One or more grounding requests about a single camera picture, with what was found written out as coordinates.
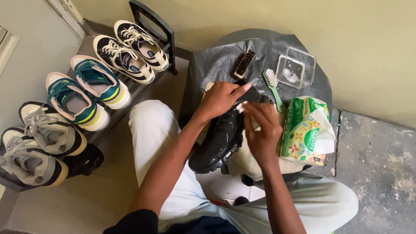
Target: black shoe rack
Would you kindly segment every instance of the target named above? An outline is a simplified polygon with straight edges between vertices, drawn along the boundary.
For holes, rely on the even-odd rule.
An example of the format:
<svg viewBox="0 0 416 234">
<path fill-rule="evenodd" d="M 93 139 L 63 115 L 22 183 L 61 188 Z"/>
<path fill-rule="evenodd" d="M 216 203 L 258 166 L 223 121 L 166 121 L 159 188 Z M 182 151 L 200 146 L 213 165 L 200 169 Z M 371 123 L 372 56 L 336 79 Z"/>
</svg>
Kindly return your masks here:
<svg viewBox="0 0 416 234">
<path fill-rule="evenodd" d="M 148 34 L 150 34 L 153 40 L 160 46 L 160 48 L 169 56 L 169 66 L 166 70 L 162 72 L 155 72 L 156 77 L 152 81 L 152 83 L 148 85 L 141 85 L 134 80 L 130 79 L 129 77 L 121 74 L 119 72 L 115 72 L 115 75 L 118 77 L 120 81 L 122 81 L 128 87 L 131 93 L 131 104 L 121 110 L 113 110 L 106 106 L 103 102 L 97 102 L 99 105 L 103 106 L 104 109 L 111 115 L 111 120 L 109 125 L 102 131 L 99 132 L 88 132 L 84 131 L 85 136 L 88 139 L 88 143 L 92 144 L 99 144 L 100 139 L 106 135 L 112 128 L 114 128 L 126 115 L 130 113 L 130 110 L 134 105 L 136 105 L 140 99 L 149 91 L 149 88 L 154 86 L 154 84 L 163 76 L 163 74 L 167 71 L 170 71 L 172 74 L 177 75 L 178 71 L 176 70 L 175 66 L 175 42 L 174 42 L 174 34 L 173 29 L 162 19 L 160 18 L 154 11 L 149 9 L 144 4 L 136 1 L 130 0 L 129 1 L 131 11 L 134 16 L 135 23 L 139 25 L 141 28 L 146 30 Z M 154 28 L 152 28 L 148 22 L 151 21 L 155 25 L 157 25 L 165 34 L 166 37 L 159 34 Z M 31 186 L 22 183 L 15 175 L 8 173 L 3 168 L 0 167 L 0 184 L 13 189 L 17 192 L 22 192 L 26 190 L 30 190 L 36 188 L 36 186 Z"/>
</svg>

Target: jeans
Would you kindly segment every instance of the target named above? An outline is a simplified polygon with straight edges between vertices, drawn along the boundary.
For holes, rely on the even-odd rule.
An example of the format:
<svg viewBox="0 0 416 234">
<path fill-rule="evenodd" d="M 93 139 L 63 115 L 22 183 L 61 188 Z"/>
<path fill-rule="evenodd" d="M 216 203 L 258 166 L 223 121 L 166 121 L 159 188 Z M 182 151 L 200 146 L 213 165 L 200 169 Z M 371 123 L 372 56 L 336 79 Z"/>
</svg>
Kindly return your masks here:
<svg viewBox="0 0 416 234">
<path fill-rule="evenodd" d="M 134 106 L 129 126 L 140 186 L 160 150 L 181 130 L 173 111 L 158 100 L 147 100 Z M 329 234 L 358 212 L 357 196 L 339 182 L 305 173 L 285 178 L 285 181 L 308 234 Z M 255 185 L 264 189 L 261 182 L 255 182 Z M 158 228 L 164 232 L 175 223 L 186 223 L 203 215 L 226 219 L 241 233 L 272 233 L 265 197 L 235 207 L 214 205 L 206 199 L 187 162 L 162 206 Z"/>
</svg>

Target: green toothbrush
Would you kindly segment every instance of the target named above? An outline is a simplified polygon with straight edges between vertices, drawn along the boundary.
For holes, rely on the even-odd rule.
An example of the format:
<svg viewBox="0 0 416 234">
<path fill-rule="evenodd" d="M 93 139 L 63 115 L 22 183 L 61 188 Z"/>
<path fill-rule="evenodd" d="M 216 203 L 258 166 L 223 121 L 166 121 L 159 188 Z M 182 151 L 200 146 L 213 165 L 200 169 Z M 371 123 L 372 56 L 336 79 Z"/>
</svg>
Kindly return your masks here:
<svg viewBox="0 0 416 234">
<path fill-rule="evenodd" d="M 273 92 L 273 95 L 276 99 L 276 106 L 277 111 L 280 113 L 283 113 L 283 110 L 285 109 L 285 106 L 282 103 L 282 100 L 279 97 L 279 93 L 277 92 L 277 78 L 273 70 L 267 69 L 263 72 L 264 80 L 266 81 L 267 86 L 269 89 Z"/>
</svg>

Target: plastic container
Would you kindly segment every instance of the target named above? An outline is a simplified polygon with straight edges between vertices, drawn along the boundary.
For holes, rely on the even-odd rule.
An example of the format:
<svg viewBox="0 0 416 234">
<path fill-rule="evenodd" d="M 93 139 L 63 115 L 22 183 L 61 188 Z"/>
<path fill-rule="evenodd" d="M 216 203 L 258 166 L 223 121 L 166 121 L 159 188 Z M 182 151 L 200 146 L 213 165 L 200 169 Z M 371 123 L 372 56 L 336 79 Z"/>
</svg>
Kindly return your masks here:
<svg viewBox="0 0 416 234">
<path fill-rule="evenodd" d="M 313 83 L 315 67 L 315 56 L 290 46 L 279 56 L 276 77 L 281 83 L 301 89 Z"/>
</svg>

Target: gray sneaker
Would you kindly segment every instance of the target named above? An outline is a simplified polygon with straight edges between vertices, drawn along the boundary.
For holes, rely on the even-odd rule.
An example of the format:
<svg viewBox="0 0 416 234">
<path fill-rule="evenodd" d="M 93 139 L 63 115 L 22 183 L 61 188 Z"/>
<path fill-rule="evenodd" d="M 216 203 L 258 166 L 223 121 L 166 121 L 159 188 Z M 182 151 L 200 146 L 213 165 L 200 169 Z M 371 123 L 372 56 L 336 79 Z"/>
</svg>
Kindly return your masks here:
<svg viewBox="0 0 416 234">
<path fill-rule="evenodd" d="M 56 157 L 78 155 L 87 146 L 86 137 L 46 103 L 25 102 L 19 109 L 19 116 L 26 125 L 25 134 Z"/>
<path fill-rule="evenodd" d="M 57 186 L 68 175 L 66 164 L 43 151 L 22 128 L 6 129 L 1 136 L 1 144 L 6 153 L 0 156 L 0 166 L 25 184 Z"/>
</svg>

